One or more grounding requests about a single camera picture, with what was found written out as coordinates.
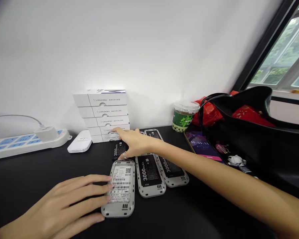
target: plush toy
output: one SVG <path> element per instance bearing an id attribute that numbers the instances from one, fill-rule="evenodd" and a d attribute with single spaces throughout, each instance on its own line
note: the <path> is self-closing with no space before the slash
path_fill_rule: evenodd
<path id="1" fill-rule="evenodd" d="M 242 159 L 240 156 L 238 156 L 238 155 L 228 156 L 228 160 L 229 160 L 228 164 L 230 166 L 238 167 L 240 169 L 240 171 L 242 171 L 244 173 L 247 173 L 247 174 L 257 178 L 254 175 L 254 173 L 252 171 L 250 171 L 249 168 L 246 167 L 247 161 Z"/>

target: stacked boxes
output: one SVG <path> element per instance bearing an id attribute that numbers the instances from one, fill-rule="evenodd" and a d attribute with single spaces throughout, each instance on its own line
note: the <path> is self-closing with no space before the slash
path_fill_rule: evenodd
<path id="1" fill-rule="evenodd" d="M 116 127 L 130 129 L 125 90 L 87 90 L 73 97 L 93 143 L 118 140 L 111 132 Z"/>

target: plastic cup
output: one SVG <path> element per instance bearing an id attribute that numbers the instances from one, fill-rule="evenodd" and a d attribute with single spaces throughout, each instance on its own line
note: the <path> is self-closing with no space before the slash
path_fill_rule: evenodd
<path id="1" fill-rule="evenodd" d="M 172 128 L 177 132 L 184 132 L 198 112 L 199 104 L 195 101 L 178 101 L 174 107 Z"/>

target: handbag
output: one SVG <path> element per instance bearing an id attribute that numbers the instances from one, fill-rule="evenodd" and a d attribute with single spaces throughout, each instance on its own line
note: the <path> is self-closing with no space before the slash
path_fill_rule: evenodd
<path id="1" fill-rule="evenodd" d="M 198 112 L 201 130 L 207 137 L 222 137 L 230 142 L 247 161 L 250 169 L 263 181 L 299 198 L 299 124 L 274 119 L 269 106 L 272 89 L 257 86 L 234 96 L 216 93 L 208 96 L 222 114 L 212 127 L 205 127 L 203 105 Z M 240 107 L 247 105 L 261 112 L 261 115 L 275 127 L 232 117 Z"/>

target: barcode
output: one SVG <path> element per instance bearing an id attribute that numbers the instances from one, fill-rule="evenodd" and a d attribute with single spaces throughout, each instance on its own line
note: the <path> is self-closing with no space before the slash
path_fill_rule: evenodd
<path id="1" fill-rule="evenodd" d="M 116 182 L 116 183 L 113 183 L 113 185 L 119 185 L 119 184 L 131 184 L 131 182 Z"/>
<path id="2" fill-rule="evenodd" d="M 130 188 L 129 186 L 115 186 L 112 189 L 128 189 Z"/>

